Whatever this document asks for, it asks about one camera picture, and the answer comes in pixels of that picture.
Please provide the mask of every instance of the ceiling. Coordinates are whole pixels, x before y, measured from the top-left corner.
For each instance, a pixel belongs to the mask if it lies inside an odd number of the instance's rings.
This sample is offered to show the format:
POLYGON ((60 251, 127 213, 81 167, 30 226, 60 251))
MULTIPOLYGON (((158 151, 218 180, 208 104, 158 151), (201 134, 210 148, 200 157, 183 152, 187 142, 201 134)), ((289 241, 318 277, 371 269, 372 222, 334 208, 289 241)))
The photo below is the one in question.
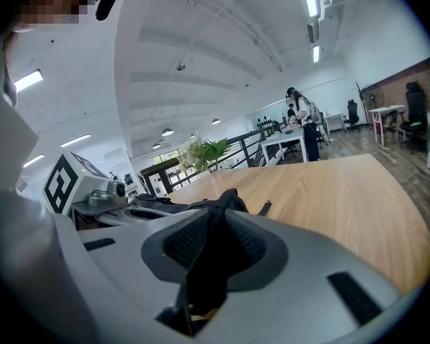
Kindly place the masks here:
MULTIPOLYGON (((15 80, 35 69, 44 75, 18 103, 40 136, 32 153, 45 154, 39 170, 60 144, 86 133, 92 137, 73 149, 90 157, 116 148, 143 156, 164 128, 175 131, 169 146, 178 145, 213 118, 257 108, 241 100, 246 86, 312 66, 305 0, 118 0, 102 22, 93 9, 79 24, 20 34, 13 50, 15 80)), ((355 11, 355 3, 328 9, 320 61, 344 50, 355 11)), ((24 175, 37 172, 31 168, 24 175)))

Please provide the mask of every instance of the white desk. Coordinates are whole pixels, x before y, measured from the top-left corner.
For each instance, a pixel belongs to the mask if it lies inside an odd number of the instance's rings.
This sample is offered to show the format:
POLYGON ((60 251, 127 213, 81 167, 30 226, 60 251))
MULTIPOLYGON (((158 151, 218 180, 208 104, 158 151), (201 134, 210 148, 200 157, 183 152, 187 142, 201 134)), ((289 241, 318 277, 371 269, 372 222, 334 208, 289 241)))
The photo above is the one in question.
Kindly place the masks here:
POLYGON ((304 162, 307 162, 307 154, 306 154, 306 146, 304 144, 304 131, 301 128, 293 128, 293 132, 291 134, 285 134, 285 131, 290 130, 290 128, 282 129, 284 133, 279 135, 272 135, 263 143, 261 147, 263 148, 264 159, 266 159, 266 164, 270 166, 271 162, 269 160, 269 156, 266 152, 266 147, 268 145, 279 144, 280 152, 282 153, 282 159, 284 160, 284 151, 282 149, 282 145, 280 143, 286 143, 287 141, 299 140, 301 144, 302 151, 302 159, 304 162))
POLYGON ((326 116, 323 116, 323 119, 325 120, 325 123, 327 124, 328 135, 330 134, 330 126, 328 125, 328 120, 333 120, 335 118, 340 118, 341 128, 345 131, 344 117, 343 117, 342 113, 336 113, 335 115, 326 115, 326 116))
MULTIPOLYGON (((376 130, 376 123, 379 124, 379 128, 381 129, 381 142, 382 145, 384 145, 384 129, 383 129, 383 123, 382 123, 382 114, 389 113, 391 111, 396 111, 396 137, 398 137, 398 132, 400 130, 400 120, 398 119, 398 115, 403 112, 401 111, 404 109, 403 105, 393 105, 390 107, 382 107, 382 108, 376 108, 375 110, 370 110, 371 116, 373 117, 373 127, 374 127, 374 138, 376 139, 376 142, 378 142, 378 132, 376 130)), ((403 139, 406 139, 406 134, 403 131, 403 139)))

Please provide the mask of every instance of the railing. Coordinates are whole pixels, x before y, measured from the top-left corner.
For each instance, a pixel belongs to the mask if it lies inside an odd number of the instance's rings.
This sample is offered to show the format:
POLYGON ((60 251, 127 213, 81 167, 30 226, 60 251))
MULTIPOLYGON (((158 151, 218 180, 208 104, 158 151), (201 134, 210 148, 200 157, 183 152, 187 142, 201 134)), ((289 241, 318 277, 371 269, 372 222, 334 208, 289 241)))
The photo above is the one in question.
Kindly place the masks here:
MULTIPOLYGON (((269 126, 267 128, 261 127, 259 130, 252 131, 250 133, 243 134, 243 135, 237 136, 235 138, 228 139, 228 141, 226 142, 226 144, 235 144, 234 147, 233 147, 235 151, 233 153, 228 154, 224 158, 219 159, 218 163, 221 163, 221 162, 225 161, 226 159, 230 159, 233 156, 235 156, 236 154, 239 154, 239 153, 241 153, 243 151, 244 155, 245 155, 245 158, 242 159, 241 161, 238 161, 230 169, 236 168, 237 166, 243 164, 243 162, 247 162, 247 165, 249 167, 260 167, 262 165, 262 160, 264 160, 264 154, 263 154, 262 147, 259 146, 258 150, 256 150, 252 154, 249 154, 248 149, 250 147, 252 147, 253 145, 255 145, 255 144, 259 144, 259 143, 263 142, 265 139, 267 139, 268 137, 270 137, 271 134, 273 134, 272 126, 269 126), (257 134, 260 134, 260 138, 259 138, 258 141, 255 141, 254 143, 249 144, 249 145, 245 144, 245 140, 246 139, 251 138, 252 136, 257 135, 257 134)), ((278 145, 273 145, 268 150, 268 154, 270 156, 274 156, 275 153, 278 150, 279 150, 279 146, 278 145)), ((213 167, 215 167, 215 163, 212 163, 211 165, 209 165, 208 168, 213 168, 213 167)), ((195 173, 191 174, 188 177, 182 178, 181 180, 179 180, 179 181, 177 181, 175 183, 172 183, 171 184, 171 188, 173 189, 173 188, 175 188, 175 186, 180 185, 180 184, 182 184, 185 181, 189 181, 191 178, 193 178, 193 177, 195 177, 195 176, 197 176, 199 174, 200 174, 200 172, 195 172, 195 173)))

